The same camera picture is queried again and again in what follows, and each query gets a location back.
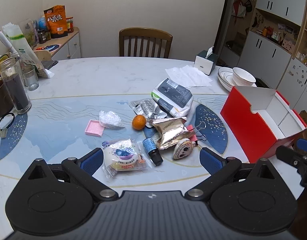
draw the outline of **white napkin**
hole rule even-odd
[[[183,68],[174,67],[166,69],[166,72],[173,82],[185,88],[211,86],[212,79],[195,67],[188,65]]]

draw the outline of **red box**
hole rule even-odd
[[[288,101],[268,88],[233,87],[221,115],[250,163],[273,156],[278,146],[289,146],[307,128]]]

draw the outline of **jar with red lid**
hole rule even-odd
[[[73,17],[66,18],[68,33],[73,33]]]

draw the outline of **table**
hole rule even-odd
[[[25,132],[15,148],[0,160],[0,239],[12,232],[5,214],[5,202],[18,180],[35,158],[47,163],[60,163],[68,157],[80,158],[104,140],[132,137],[144,139],[142,131],[131,128],[135,115],[128,102],[150,97],[152,89],[167,78],[166,68],[193,65],[190,61],[135,57],[81,58],[60,61],[51,71],[51,79],[40,79],[40,86],[30,91],[32,108],[28,112]],[[228,96],[217,78],[218,67],[210,75],[211,87],[190,88],[196,103],[214,111],[224,122],[220,110]],[[99,110],[117,112],[126,125],[122,130],[105,129],[103,137],[84,134],[90,119],[98,118]],[[248,162],[239,143],[225,124],[228,146],[223,157],[235,156]],[[96,179],[116,190],[187,190],[209,174],[200,165],[199,149],[181,160],[172,159],[172,151],[163,153],[161,166],[145,171],[117,174],[107,179],[98,169]],[[271,158],[290,190],[297,198],[303,188],[296,169]]]

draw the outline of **glass tumbler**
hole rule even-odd
[[[30,91],[34,91],[39,87],[38,75],[35,68],[32,65],[26,65],[23,70],[24,84]]]
[[[8,58],[0,64],[0,75],[12,103],[18,114],[25,114],[31,108],[31,101],[21,80],[20,71],[15,58]]]

